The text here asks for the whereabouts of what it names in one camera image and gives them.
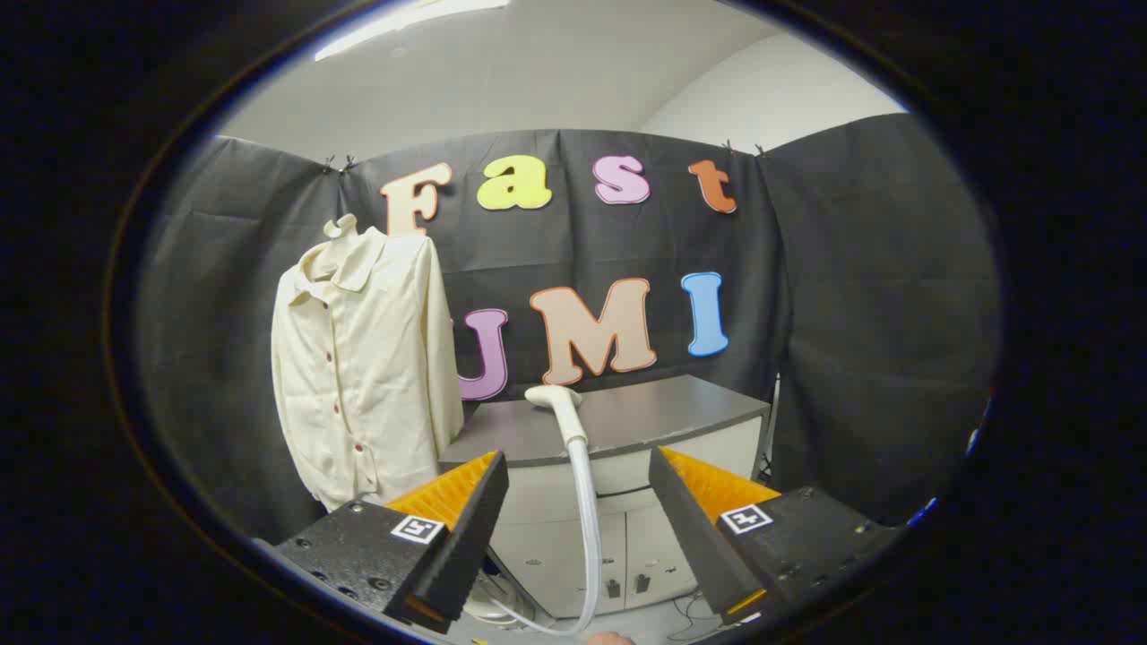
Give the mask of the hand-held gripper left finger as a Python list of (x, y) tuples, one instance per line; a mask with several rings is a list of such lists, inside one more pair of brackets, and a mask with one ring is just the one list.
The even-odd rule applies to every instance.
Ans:
[(504, 451), (490, 451), (385, 505), (348, 502), (274, 546), (273, 558), (358, 613), (448, 634), (508, 485)]

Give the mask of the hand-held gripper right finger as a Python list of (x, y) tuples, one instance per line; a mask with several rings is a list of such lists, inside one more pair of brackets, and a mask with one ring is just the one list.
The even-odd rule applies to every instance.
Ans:
[(649, 485), (724, 624), (777, 624), (835, 595), (902, 539), (814, 485), (778, 494), (668, 446)]

